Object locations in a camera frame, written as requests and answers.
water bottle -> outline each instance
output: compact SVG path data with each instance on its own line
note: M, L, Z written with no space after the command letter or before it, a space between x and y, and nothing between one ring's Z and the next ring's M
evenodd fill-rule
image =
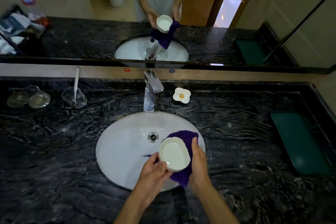
M40 12L38 6L36 5L35 0L21 0L21 1L26 6L28 10L28 18L32 22L44 25L45 27L49 25L47 17Z

faucet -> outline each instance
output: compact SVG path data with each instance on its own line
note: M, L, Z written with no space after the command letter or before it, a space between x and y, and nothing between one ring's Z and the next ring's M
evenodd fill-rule
M151 38L150 41L154 43L153 47L146 49L145 60L156 60L156 56L162 49L162 46L158 43L157 40Z
M153 112L154 111L154 102L155 102L155 94L164 90L162 83L157 77L156 73L153 69L149 69L145 71L145 100L143 102L143 110L145 112Z

white sink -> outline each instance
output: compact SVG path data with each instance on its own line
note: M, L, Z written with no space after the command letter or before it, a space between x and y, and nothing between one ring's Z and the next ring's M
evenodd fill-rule
M154 43L151 43L151 37L138 37L123 43L115 52L116 59L131 59L131 60L145 60L146 49L153 47ZM172 41L167 50L161 49L156 56L157 61L176 61L186 62L188 61L188 52L180 44ZM127 66L146 67L146 64L142 63L125 63ZM157 68L181 68L181 65L165 65L155 64Z
M141 112L116 121L101 134L97 142L96 157L100 170L113 183L132 190L148 159L144 155L158 152L162 140L179 130L197 132L198 143L205 152L200 132L179 116L164 112ZM156 142L149 141L150 133L157 133ZM168 179L162 191L178 185Z

purple cloth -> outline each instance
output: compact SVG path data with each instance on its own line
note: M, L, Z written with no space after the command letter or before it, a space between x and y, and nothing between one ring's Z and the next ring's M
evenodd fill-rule
M171 40L173 39L174 32L180 27L180 23L173 19L173 23L170 25L168 33L162 33L157 29L152 30L150 36L158 41L158 43L164 48L168 49Z
M180 131L177 131L175 133L171 133L166 138L168 138L168 137L181 138L183 140L183 142L185 143L185 146L187 147L187 150L188 150L188 153L189 153L189 156L190 156L189 165L185 169L183 169L182 171L173 173L170 177L170 179L172 179L175 182L178 182L183 188L185 188L188 185L189 176L191 175L191 172L192 172L191 162L193 160L193 150L191 148L191 142L192 142L194 137L197 138L197 142L198 142L198 133L191 132L189 130L180 130Z

black marble countertop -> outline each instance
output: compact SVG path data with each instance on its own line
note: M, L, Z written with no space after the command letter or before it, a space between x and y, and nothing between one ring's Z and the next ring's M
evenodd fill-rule
M50 17L52 27L42 37L46 57L112 59L121 43L149 36L149 23ZM181 26L174 41L183 45L190 62L240 65L244 60L236 38L253 39L256 30Z
M112 223L130 194L99 171L95 145L122 116L141 112L144 82L80 80L87 105L71 109L63 79L0 80L0 223ZM9 87L38 85L47 107L9 108ZM193 123L204 137L211 181L241 223L336 223L336 178L298 175L268 120L296 111L323 137L300 94L286 84L164 82L155 109ZM188 104L173 89L191 90ZM189 187L160 193L142 223L207 223Z

